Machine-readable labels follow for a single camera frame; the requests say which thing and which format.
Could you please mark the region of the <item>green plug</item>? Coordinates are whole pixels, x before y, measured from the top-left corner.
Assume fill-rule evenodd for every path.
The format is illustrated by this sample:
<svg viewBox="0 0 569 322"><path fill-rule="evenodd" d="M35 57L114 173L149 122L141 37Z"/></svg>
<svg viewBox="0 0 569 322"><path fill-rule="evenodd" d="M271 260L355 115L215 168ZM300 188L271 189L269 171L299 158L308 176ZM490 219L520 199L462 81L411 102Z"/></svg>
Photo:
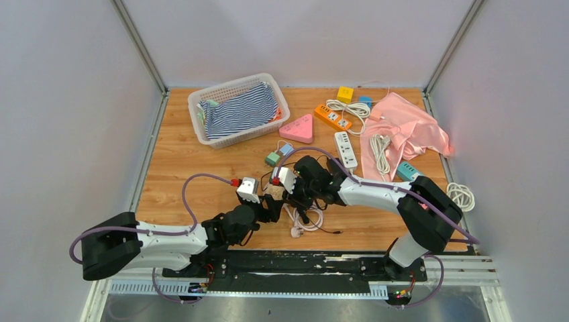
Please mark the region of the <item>green plug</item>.
<svg viewBox="0 0 569 322"><path fill-rule="evenodd" d="M278 163L280 162L280 159L282 158L282 156L278 153L278 152L271 152L267 155L267 157L265 158L264 162L265 164L267 164L270 167L275 167L278 165Z"/></svg>

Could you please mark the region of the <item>blue plug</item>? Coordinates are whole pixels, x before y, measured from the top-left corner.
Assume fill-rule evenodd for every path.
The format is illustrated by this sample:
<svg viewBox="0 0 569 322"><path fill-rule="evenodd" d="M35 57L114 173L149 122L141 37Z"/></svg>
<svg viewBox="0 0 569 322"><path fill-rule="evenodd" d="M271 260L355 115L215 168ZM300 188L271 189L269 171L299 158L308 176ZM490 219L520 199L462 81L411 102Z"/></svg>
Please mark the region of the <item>blue plug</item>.
<svg viewBox="0 0 569 322"><path fill-rule="evenodd" d="M286 143L278 149L278 153L284 158L288 156L293 150L294 150L293 145L290 143Z"/></svg>

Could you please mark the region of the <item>white power strip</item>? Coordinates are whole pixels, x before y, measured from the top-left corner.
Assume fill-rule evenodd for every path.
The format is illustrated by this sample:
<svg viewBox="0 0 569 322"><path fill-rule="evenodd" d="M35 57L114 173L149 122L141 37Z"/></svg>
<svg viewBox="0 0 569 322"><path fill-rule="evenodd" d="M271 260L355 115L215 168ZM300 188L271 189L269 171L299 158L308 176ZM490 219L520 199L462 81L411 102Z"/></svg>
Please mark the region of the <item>white power strip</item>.
<svg viewBox="0 0 569 322"><path fill-rule="evenodd" d="M334 142L341 163L353 173L358 167L358 162L348 133L346 131L335 132Z"/></svg>

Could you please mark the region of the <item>beige wooden cube socket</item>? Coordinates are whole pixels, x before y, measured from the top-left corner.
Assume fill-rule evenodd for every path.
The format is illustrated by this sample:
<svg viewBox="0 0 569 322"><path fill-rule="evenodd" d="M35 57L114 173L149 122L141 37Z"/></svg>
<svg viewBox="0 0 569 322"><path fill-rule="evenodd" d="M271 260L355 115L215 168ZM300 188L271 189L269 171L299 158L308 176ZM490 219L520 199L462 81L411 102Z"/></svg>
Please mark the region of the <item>beige wooden cube socket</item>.
<svg viewBox="0 0 569 322"><path fill-rule="evenodd" d="M273 184L269 184L265 191L265 195L270 195L275 201L282 201L283 194L286 192L286 189L283 186L277 186Z"/></svg>

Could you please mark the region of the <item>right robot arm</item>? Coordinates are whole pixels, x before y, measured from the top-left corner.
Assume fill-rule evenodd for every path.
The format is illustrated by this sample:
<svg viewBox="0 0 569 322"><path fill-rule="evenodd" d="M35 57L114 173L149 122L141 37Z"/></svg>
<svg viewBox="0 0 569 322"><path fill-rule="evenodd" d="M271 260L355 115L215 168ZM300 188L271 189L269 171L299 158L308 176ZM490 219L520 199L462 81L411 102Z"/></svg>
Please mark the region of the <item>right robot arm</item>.
<svg viewBox="0 0 569 322"><path fill-rule="evenodd" d="M320 199L327 205L362 206L400 215L407 234L388 248L383 270L400 280L418 258L445 250L464 213L434 181L418 176L410 182L387 183L350 174L337 160L323 167L304 156L293 166L297 174L289 204L307 209Z"/></svg>

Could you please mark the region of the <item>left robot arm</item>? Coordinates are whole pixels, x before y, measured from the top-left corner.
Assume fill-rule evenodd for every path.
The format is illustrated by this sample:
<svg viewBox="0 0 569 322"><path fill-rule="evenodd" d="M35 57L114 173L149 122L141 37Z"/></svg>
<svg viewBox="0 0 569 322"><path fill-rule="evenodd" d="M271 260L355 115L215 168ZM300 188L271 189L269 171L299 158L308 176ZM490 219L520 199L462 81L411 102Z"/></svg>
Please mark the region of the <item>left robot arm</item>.
<svg viewBox="0 0 569 322"><path fill-rule="evenodd" d="M81 247L76 260L86 281L110 278L134 268L165 268L200 276L204 257L244 245L261 223L277 222L282 198L264 195L259 203L240 200L227 213L191 226L154 225L138 221L133 212L123 212L84 231L75 245Z"/></svg>

